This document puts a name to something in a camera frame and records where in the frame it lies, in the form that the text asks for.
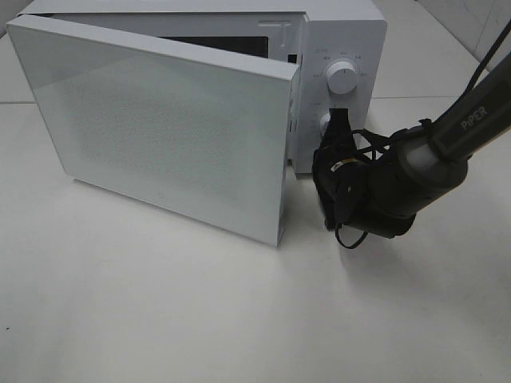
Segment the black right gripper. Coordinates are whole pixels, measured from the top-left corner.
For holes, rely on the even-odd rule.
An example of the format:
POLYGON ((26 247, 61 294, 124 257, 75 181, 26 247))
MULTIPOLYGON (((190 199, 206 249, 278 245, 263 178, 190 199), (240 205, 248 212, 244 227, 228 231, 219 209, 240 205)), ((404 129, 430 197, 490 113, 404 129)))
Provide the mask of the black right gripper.
POLYGON ((366 129, 352 131, 349 111, 330 108, 323 138, 314 153, 312 172, 325 226, 341 225, 361 231, 382 231, 383 215, 370 205, 367 177, 371 158, 358 149, 355 136, 369 142, 367 152, 377 152, 383 136, 366 129))

